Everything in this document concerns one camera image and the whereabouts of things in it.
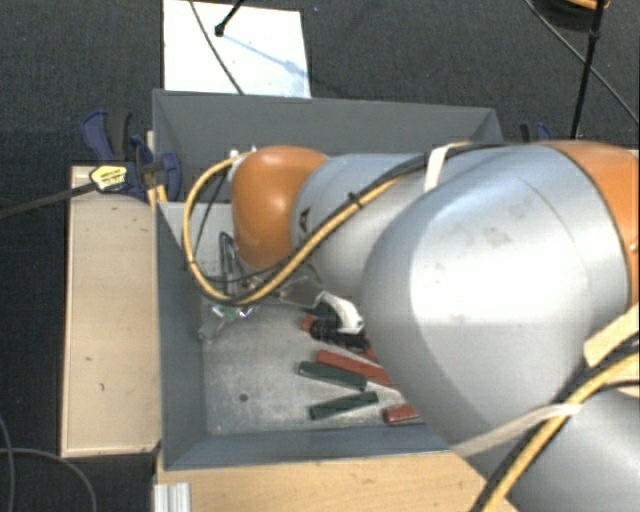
white strap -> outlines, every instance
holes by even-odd
[[[473,437],[462,443],[458,443],[451,447],[451,450],[461,457],[468,458],[479,453],[489,451],[500,446],[507,441],[511,441],[521,436],[531,428],[539,425],[543,421],[555,416],[573,416],[582,409],[582,405],[556,404],[541,407],[535,411],[531,411],[519,418],[516,418],[501,427]]]
[[[431,151],[431,154],[429,155],[429,162],[427,163],[427,174],[424,180],[425,194],[427,192],[431,192],[438,186],[438,182],[440,181],[440,173],[442,172],[442,167],[444,166],[444,161],[447,158],[447,153],[449,152],[449,150],[452,148],[466,146],[467,144],[470,144],[470,142],[452,142],[451,144],[441,146]]]

yellow label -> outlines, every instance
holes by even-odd
[[[104,192],[109,188],[123,185],[127,181],[127,168],[116,165],[102,165],[89,175],[98,187],[98,190]]]

cable tie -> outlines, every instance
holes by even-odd
[[[504,443],[525,434],[533,427],[556,416],[573,416],[577,414],[582,405],[554,404],[535,409],[515,420],[510,421],[490,432],[455,444],[451,450],[460,457],[469,458],[479,453],[487,452],[503,445]]]

bin floor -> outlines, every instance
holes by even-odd
[[[354,357],[313,340],[300,329],[304,311],[292,306],[262,305],[249,318],[227,324],[203,342],[207,425],[212,434],[283,430],[317,430],[381,425],[382,409],[404,403],[393,389],[368,383],[380,403],[313,421],[308,408],[357,394],[357,390],[297,374],[301,361],[313,361],[320,349]]]

blue clamp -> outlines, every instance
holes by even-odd
[[[127,186],[119,189],[118,193],[147,201],[147,190],[153,185],[147,185],[142,177],[152,172],[156,176],[156,183],[164,184],[167,189],[167,198],[176,201],[182,187],[178,155],[174,152],[163,153],[160,162],[154,162],[151,149],[140,135],[128,139],[127,128],[130,118],[128,112],[92,112],[80,125],[84,143],[93,150],[100,164],[117,162],[118,165],[126,167]],[[135,152],[135,162],[127,159],[128,146]],[[161,182],[157,180],[160,171],[164,172],[164,180]]]

